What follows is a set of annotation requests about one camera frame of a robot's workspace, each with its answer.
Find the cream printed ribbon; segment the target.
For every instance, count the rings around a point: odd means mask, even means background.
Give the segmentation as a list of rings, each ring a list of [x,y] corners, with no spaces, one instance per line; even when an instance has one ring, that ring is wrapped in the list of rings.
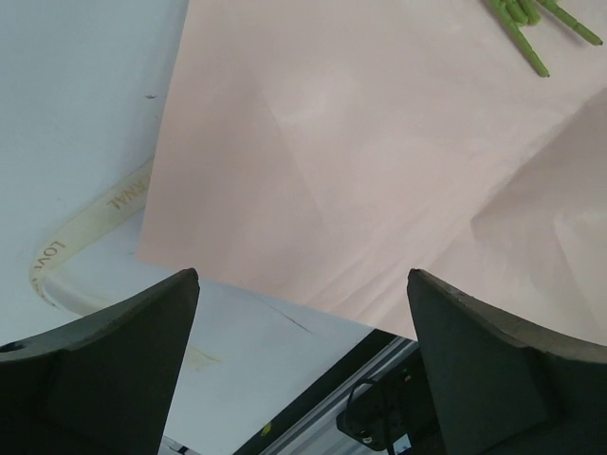
[[[101,296],[89,296],[71,284],[56,283],[52,275],[82,250],[143,211],[152,170],[153,160],[148,159],[41,243],[28,267],[29,284],[41,301],[72,320],[87,317],[115,303]]]

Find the pink rose stem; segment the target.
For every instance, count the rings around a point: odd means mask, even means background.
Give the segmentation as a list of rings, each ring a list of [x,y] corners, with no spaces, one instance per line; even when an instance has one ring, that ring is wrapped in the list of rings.
[[[567,10],[558,5],[553,0],[538,0],[538,3],[544,7],[547,11],[552,13],[559,21],[565,26],[570,28],[573,32],[579,35],[584,41],[592,46],[602,46],[602,39],[596,35],[594,31],[588,28],[586,25],[581,23],[576,17],[571,15]]]
[[[529,23],[529,16],[523,8],[516,1],[489,0],[486,4],[510,41],[536,74],[541,78],[549,78],[547,67],[521,31],[521,27]]]

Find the pink wrapping paper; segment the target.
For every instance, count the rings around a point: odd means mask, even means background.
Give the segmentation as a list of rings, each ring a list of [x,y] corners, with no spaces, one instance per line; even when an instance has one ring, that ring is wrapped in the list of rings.
[[[138,256],[405,337],[409,272],[606,339],[606,47],[485,1],[192,1]]]

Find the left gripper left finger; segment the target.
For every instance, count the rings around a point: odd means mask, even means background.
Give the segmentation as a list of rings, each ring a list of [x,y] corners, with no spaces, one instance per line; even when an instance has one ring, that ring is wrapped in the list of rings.
[[[185,269],[1,348],[4,454],[156,454],[193,326]]]

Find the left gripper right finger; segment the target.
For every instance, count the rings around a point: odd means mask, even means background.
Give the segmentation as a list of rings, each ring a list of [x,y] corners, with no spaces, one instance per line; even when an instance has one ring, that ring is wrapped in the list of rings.
[[[603,454],[606,349],[421,269],[407,296],[449,454]]]

